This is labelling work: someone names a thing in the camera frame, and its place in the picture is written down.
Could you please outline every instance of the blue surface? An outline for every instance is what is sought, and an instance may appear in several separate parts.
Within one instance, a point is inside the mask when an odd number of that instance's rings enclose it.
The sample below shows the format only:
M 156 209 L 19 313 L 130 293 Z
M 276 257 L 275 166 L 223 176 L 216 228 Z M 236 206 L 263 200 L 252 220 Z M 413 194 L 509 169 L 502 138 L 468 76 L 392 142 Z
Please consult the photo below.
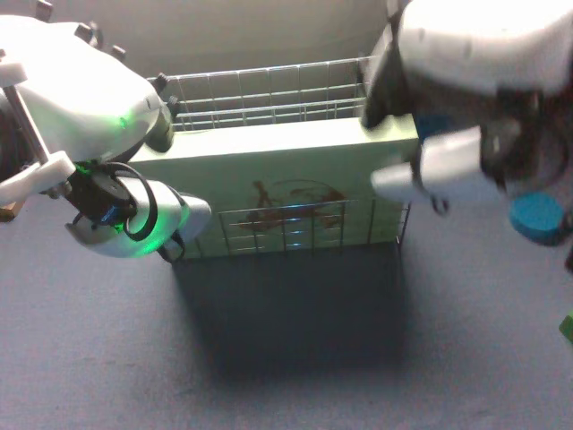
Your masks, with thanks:
M 564 211 L 550 195 L 532 193 L 515 200 L 509 210 L 513 228 L 535 242 L 551 241 L 560 233 Z

